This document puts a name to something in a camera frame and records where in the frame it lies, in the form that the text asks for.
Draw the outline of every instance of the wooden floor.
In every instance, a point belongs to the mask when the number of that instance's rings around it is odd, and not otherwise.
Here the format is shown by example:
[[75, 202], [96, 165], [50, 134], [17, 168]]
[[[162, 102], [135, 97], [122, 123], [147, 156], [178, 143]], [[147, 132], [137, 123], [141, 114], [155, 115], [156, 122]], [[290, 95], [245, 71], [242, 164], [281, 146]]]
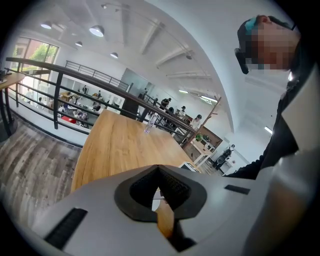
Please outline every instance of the wooden floor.
[[81, 148], [15, 119], [17, 131], [0, 143], [0, 198], [13, 219], [31, 227], [70, 193]]
[[[185, 152], [192, 161], [195, 161], [200, 156], [200, 152], [191, 144], [186, 147]], [[200, 167], [197, 167], [197, 168], [203, 174], [222, 176], [221, 171], [213, 168], [208, 160], [204, 162]]]

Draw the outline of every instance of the window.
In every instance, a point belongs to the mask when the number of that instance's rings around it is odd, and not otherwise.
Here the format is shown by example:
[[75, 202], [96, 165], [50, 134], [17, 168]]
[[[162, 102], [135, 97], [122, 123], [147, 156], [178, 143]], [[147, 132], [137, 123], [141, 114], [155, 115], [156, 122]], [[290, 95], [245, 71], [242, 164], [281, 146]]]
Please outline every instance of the window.
[[19, 55], [22, 55], [22, 53], [24, 52], [24, 49], [19, 47], [16, 49], [16, 55], [19, 56]]
[[[58, 52], [58, 47], [54, 46], [52, 44], [30, 39], [30, 38], [25, 38], [25, 37], [19, 37], [14, 48], [13, 52], [13, 57], [15, 58], [23, 58], [23, 59], [29, 59], [29, 60], [35, 60], [38, 62], [46, 62], [46, 63], [53, 63], [55, 61], [55, 57]], [[11, 69], [17, 70], [18, 69], [18, 63], [12, 62], [11, 63]], [[32, 72], [35, 70], [45, 70], [45, 68], [38, 67], [38, 66], [32, 66], [32, 65], [27, 65], [27, 64], [22, 64], [20, 66], [20, 71], [22, 72]], [[44, 80], [49, 80], [50, 77], [50, 70], [47, 71], [47, 73], [44, 74], [38, 74], [35, 75], [38, 78], [42, 78]], [[22, 83], [34, 88], [36, 90], [39, 90], [44, 93], [48, 93], [48, 83], [39, 81], [37, 79], [34, 79], [30, 76], [26, 76], [23, 80]], [[41, 94], [40, 92], [34, 91], [34, 90], [28, 90], [26, 87], [21, 86], [20, 87], [20, 92], [24, 95], [29, 96], [36, 100], [39, 101], [39, 98], [41, 97], [41, 102], [43, 104], [48, 105], [49, 104], [49, 98]], [[37, 106], [37, 103], [35, 102], [30, 102], [31, 105]]]
[[[38, 62], [53, 63], [58, 52], [58, 47], [52, 44], [33, 40], [30, 38], [19, 37], [14, 48], [13, 57], [35, 60]], [[17, 69], [18, 64], [12, 62], [11, 68]], [[24, 64], [22, 71], [41, 70], [37, 66]]]

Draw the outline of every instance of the water bottle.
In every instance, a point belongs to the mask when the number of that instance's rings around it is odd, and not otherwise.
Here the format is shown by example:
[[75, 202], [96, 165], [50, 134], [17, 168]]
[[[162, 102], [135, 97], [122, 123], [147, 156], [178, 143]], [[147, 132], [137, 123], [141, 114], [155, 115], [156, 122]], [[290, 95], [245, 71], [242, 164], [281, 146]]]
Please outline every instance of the water bottle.
[[145, 132], [146, 134], [148, 134], [148, 133], [150, 132], [151, 127], [155, 124], [155, 122], [157, 121], [157, 119], [158, 119], [158, 113], [154, 113], [154, 114], [152, 115], [152, 117], [150, 118], [148, 124], [146, 125], [145, 129], [144, 129], [144, 132]]

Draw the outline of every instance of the wooden table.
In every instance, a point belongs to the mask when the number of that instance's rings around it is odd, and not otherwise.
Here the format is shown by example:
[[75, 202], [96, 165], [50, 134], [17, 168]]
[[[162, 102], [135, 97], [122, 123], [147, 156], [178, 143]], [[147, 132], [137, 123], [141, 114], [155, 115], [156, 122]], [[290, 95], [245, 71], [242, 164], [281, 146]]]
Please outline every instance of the wooden table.
[[196, 165], [196, 167], [199, 167], [207, 161], [207, 159], [212, 155], [212, 152], [205, 148], [205, 145], [203, 145], [200, 141], [197, 141], [195, 138], [191, 141], [191, 144], [200, 152], [200, 156], [194, 161], [194, 164], [199, 162], [202, 157], [205, 157], [201, 163]]
[[103, 110], [85, 141], [71, 191], [91, 181], [149, 165], [179, 167], [190, 158], [170, 133]]
[[60, 94], [62, 95], [61, 99], [64, 101], [69, 101], [69, 98], [71, 98], [73, 95], [75, 95], [74, 93], [68, 92], [68, 91], [64, 91], [64, 92], [60, 92]]
[[[0, 112], [1, 112], [2, 123], [3, 123], [3, 126], [0, 126], [0, 142], [3, 142], [7, 138], [9, 138], [17, 130], [17, 122], [15, 122], [10, 112], [8, 87], [20, 82], [24, 78], [25, 78], [24, 74], [12, 73], [10, 75], [6, 75], [4, 79], [6, 79], [7, 81], [0, 84]], [[4, 96], [5, 96], [6, 113], [9, 119], [8, 121], [5, 114], [5, 105], [4, 105], [3, 92], [2, 92], [3, 89], [4, 89]]]

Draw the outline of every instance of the ear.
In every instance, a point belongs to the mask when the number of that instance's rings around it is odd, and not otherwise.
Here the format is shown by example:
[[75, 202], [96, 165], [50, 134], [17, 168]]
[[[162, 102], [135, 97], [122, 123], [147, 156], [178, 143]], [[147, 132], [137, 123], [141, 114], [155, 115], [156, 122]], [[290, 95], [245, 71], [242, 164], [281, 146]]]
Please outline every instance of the ear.
[[258, 17], [258, 22], [259, 23], [272, 23], [270, 18], [268, 16], [265, 16], [265, 15], [260, 15]]

